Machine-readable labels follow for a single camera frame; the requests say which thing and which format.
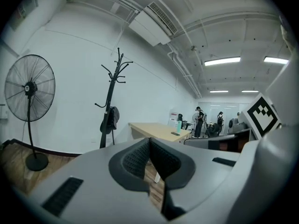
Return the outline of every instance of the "air conditioner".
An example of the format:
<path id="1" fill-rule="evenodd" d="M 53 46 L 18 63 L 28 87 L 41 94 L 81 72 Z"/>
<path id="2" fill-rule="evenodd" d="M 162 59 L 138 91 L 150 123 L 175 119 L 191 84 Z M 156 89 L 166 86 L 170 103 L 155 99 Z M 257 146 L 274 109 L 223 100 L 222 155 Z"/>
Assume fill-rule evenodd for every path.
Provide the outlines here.
<path id="1" fill-rule="evenodd" d="M 167 14 L 154 2 L 147 5 L 129 27 L 152 46 L 169 43 L 169 36 L 178 31 Z"/>

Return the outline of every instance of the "black baseboard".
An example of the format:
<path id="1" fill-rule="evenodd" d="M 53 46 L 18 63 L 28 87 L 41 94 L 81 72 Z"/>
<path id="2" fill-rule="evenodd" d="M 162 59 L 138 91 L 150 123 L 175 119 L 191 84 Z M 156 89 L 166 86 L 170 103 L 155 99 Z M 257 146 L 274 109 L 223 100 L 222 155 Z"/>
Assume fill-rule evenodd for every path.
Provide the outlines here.
<path id="1" fill-rule="evenodd" d="M 4 147 L 6 147 L 7 145 L 14 144 L 14 143 L 22 145 L 23 147 L 27 147 L 27 148 L 31 149 L 31 145 L 30 144 L 24 143 L 24 142 L 22 142 L 20 140 L 17 140 L 17 139 L 7 140 L 7 141 L 5 141 L 3 143 L 3 145 L 4 145 Z M 50 154 L 50 155 L 56 155 L 56 156 L 63 156 L 63 157 L 72 157 L 72 158 L 75 158 L 75 157 L 78 157 L 79 155 L 81 155 L 81 154 L 71 154 L 71 153 L 57 152 L 57 151 L 43 149 L 41 147 L 34 147 L 34 149 L 35 149 L 35 151 L 41 152 L 41 153 L 44 153 L 44 154 Z"/>

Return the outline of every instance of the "fan hub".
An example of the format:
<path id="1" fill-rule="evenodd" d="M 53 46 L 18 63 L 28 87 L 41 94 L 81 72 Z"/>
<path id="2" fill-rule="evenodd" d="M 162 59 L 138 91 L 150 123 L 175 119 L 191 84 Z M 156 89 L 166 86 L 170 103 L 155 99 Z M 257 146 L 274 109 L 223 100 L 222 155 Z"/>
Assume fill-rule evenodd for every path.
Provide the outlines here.
<path id="1" fill-rule="evenodd" d="M 25 85 L 25 95 L 33 96 L 37 91 L 37 85 L 35 82 L 29 81 Z"/>

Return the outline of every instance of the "person wearing cap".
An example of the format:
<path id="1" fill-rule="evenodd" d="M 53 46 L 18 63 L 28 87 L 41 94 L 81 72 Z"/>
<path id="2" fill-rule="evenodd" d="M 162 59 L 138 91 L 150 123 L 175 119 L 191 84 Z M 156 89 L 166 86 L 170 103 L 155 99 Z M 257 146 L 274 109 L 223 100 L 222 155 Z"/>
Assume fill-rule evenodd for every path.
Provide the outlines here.
<path id="1" fill-rule="evenodd" d="M 219 136 L 219 134 L 222 131 L 222 126 L 223 126 L 223 112 L 220 111 L 219 114 L 217 115 L 217 124 L 219 125 L 219 130 L 217 132 L 217 136 Z"/>
<path id="2" fill-rule="evenodd" d="M 199 138 L 200 137 L 200 133 L 201 133 L 201 127 L 204 123 L 203 117 L 204 117 L 204 113 L 201 110 L 201 108 L 199 106 L 196 107 L 196 110 L 199 112 L 199 115 L 196 119 L 196 128 L 195 128 L 195 133 L 194 136 L 192 136 L 193 138 Z"/>

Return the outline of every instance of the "ceiling light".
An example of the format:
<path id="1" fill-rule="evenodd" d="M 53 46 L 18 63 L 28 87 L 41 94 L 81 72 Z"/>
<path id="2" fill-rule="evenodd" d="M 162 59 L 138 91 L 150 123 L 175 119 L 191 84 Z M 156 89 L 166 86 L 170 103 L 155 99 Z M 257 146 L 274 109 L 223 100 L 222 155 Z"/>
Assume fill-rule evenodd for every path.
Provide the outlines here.
<path id="1" fill-rule="evenodd" d="M 274 57 L 265 57 L 264 62 L 272 62 L 272 63 L 279 63 L 279 64 L 287 64 L 289 60 L 274 58 Z"/>
<path id="2" fill-rule="evenodd" d="M 241 57 L 232 57 L 232 58 L 212 60 L 212 61 L 205 62 L 205 66 L 208 66 L 208 65 L 217 65 L 217 64 L 224 64 L 224 63 L 239 62 L 240 60 L 241 60 Z"/>
<path id="3" fill-rule="evenodd" d="M 210 91 L 210 93 L 226 93 L 228 91 Z"/>
<path id="4" fill-rule="evenodd" d="M 243 93 L 257 93 L 259 91 L 242 91 Z"/>

